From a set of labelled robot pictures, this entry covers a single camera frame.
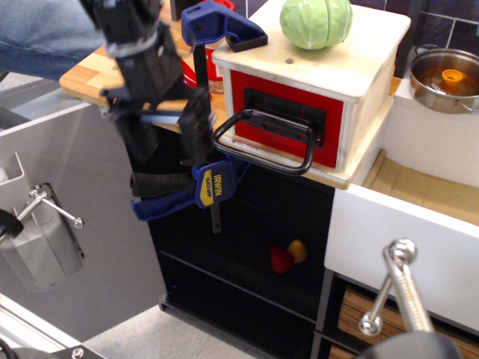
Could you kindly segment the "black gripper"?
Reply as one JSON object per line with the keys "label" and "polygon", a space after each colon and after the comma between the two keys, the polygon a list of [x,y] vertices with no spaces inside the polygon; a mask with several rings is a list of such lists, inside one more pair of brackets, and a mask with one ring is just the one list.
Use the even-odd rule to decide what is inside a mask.
{"label": "black gripper", "polygon": [[182,165],[203,165],[213,151],[213,122],[208,88],[191,88],[169,28],[104,28],[106,51],[123,76],[119,88],[103,90],[115,126],[133,165],[143,165],[155,153],[159,139],[144,116],[158,117],[157,107],[185,99],[179,114]]}

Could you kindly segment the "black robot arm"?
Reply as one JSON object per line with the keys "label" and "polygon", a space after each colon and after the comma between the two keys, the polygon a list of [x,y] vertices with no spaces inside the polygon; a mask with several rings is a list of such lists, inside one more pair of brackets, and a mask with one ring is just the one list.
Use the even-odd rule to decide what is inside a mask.
{"label": "black robot arm", "polygon": [[104,33],[106,51],[123,76],[123,87],[102,90],[101,95],[130,157],[145,163],[159,146],[146,116],[158,117],[161,102],[184,99],[179,118],[184,163],[206,163],[213,151],[210,95],[185,84],[170,28],[159,20],[160,1],[83,1],[82,6]]}

